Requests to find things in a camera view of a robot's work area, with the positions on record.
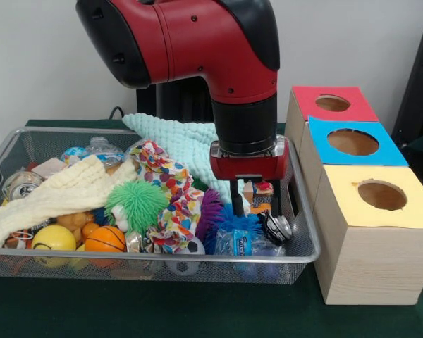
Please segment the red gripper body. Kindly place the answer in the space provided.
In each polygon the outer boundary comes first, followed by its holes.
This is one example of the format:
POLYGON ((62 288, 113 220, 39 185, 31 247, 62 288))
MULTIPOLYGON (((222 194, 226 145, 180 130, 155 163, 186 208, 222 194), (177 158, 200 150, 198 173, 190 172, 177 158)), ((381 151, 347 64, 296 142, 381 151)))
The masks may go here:
POLYGON ((218 180, 236 180, 261 177, 263 180, 281 180, 286 172, 286 155, 265 157, 210 156, 213 174, 218 180))

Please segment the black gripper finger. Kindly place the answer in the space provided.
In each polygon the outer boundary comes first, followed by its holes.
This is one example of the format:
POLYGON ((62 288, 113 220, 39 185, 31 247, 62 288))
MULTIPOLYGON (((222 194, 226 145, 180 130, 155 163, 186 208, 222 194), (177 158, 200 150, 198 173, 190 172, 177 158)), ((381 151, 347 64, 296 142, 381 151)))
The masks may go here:
POLYGON ((234 215, 243 215, 243 200, 238 192, 238 181, 231 181, 231 199, 234 215))
POLYGON ((271 199, 271 215, 278 218, 281 215, 281 182, 279 180, 271 181, 273 195, 271 199))

